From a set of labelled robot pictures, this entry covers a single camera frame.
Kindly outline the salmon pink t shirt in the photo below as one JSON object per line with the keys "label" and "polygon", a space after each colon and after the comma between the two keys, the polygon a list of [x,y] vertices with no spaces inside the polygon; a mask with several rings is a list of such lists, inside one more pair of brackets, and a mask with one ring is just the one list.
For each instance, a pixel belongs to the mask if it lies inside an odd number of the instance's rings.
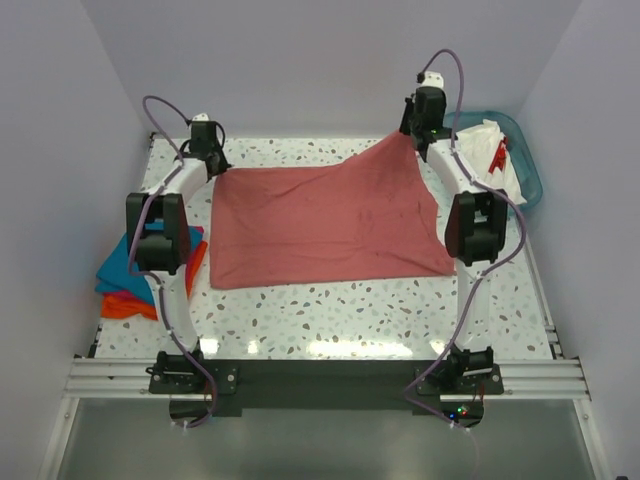
{"label": "salmon pink t shirt", "polygon": [[448,277],[437,214],[401,133],[339,164],[232,169],[213,188],[210,284]]}

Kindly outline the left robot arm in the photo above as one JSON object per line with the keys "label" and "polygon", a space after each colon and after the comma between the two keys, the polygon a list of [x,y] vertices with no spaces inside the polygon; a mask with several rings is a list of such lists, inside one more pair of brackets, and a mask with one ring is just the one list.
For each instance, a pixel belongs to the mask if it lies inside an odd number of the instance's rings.
{"label": "left robot arm", "polygon": [[231,165],[223,152],[226,134],[219,122],[199,114],[189,129],[190,138],[177,149],[169,172],[149,191],[127,196],[126,239],[127,267],[149,285],[170,352],[187,357],[175,364],[171,378],[183,391],[196,392],[206,383],[207,368],[192,358],[199,338],[186,288],[191,255],[186,204]]}

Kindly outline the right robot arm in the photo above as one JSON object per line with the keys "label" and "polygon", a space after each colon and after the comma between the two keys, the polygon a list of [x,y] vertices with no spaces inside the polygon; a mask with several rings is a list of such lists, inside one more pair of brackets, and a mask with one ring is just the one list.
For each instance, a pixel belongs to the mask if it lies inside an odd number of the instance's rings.
{"label": "right robot arm", "polygon": [[428,378],[446,380],[459,393],[469,392],[494,365],[490,337],[491,285],[485,272],[505,245],[507,203],[475,184],[462,159],[452,130],[443,125],[446,94],[440,86],[423,84],[405,100],[400,132],[452,195],[444,243],[455,260],[458,321],[442,359],[428,368]]}

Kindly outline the white t shirt in bin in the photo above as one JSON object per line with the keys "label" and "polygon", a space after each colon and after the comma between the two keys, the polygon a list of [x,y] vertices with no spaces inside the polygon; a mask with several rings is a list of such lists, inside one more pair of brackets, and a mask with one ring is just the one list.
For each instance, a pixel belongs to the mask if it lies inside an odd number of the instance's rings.
{"label": "white t shirt in bin", "polygon": [[508,151],[508,137],[496,121],[483,119],[459,131],[457,138],[462,154],[484,184],[503,190],[516,205],[526,203]]}

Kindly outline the teal plastic bin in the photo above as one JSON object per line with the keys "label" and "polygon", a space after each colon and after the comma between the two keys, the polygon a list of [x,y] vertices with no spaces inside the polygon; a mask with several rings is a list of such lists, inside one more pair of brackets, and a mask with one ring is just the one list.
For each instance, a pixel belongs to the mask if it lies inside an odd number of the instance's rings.
{"label": "teal plastic bin", "polygon": [[542,199],[543,186],[520,126],[513,118],[498,111],[462,111],[458,121],[458,130],[480,125],[483,120],[497,122],[501,131],[506,135],[507,150],[519,181],[521,193],[526,200],[520,208],[523,212],[531,211]]}

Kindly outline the folded teal t shirt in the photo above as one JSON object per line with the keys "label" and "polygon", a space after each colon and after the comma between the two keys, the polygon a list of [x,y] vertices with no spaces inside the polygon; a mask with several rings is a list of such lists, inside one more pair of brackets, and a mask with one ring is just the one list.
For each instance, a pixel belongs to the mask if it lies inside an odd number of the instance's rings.
{"label": "folded teal t shirt", "polygon": [[[191,252],[186,268],[186,289],[191,290],[200,269],[208,243],[204,240],[204,229],[190,226]],[[133,276],[128,271],[127,236],[124,235],[112,253],[98,269],[98,284],[95,291],[103,298],[103,316],[125,318],[138,313],[156,319],[152,291],[144,278]]]}

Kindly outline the folded orange t shirt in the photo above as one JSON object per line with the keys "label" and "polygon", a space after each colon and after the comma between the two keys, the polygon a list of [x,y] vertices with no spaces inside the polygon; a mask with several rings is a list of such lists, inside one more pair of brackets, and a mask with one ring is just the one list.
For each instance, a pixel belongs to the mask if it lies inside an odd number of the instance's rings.
{"label": "folded orange t shirt", "polygon": [[[205,241],[201,241],[192,249],[186,268],[185,285],[187,298],[191,297],[194,282],[204,260],[207,247],[208,244]],[[102,317],[121,320],[138,314],[150,320],[157,319],[155,307],[151,303],[138,299],[128,291],[102,294]]]}

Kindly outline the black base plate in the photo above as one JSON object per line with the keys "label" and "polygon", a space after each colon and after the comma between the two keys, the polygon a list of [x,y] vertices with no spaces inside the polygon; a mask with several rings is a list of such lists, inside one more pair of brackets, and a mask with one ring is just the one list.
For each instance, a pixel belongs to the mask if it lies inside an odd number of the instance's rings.
{"label": "black base plate", "polygon": [[460,374],[448,363],[423,373],[416,360],[200,360],[160,353],[146,372],[149,392],[170,399],[174,421],[239,417],[247,410],[355,410],[439,413],[474,426],[483,401],[504,393],[498,366]]}

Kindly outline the aluminium rail frame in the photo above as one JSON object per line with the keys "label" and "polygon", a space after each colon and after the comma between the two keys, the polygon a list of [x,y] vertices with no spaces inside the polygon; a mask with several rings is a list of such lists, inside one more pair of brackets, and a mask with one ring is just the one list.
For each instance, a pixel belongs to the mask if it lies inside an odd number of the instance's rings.
{"label": "aluminium rail frame", "polygon": [[[54,479],[60,473],[80,399],[149,398],[149,377],[144,369],[152,364],[161,344],[159,330],[137,318],[100,323],[96,357],[72,362],[40,478]],[[320,367],[345,359],[358,366],[371,359],[432,357],[445,345],[453,322],[446,317],[411,320],[384,315],[341,320],[308,316],[302,311],[282,319],[268,315],[240,320],[208,313],[197,321],[196,330],[202,336],[204,353],[215,359],[283,359],[294,365],[313,360]],[[487,406],[496,408],[507,400],[568,401],[576,416],[577,439],[587,452],[588,468],[596,478],[605,478],[610,470],[599,458],[601,448],[582,365],[577,359],[562,358],[554,326],[508,318],[492,327],[489,337],[503,367],[506,391],[501,397],[487,398]]]}

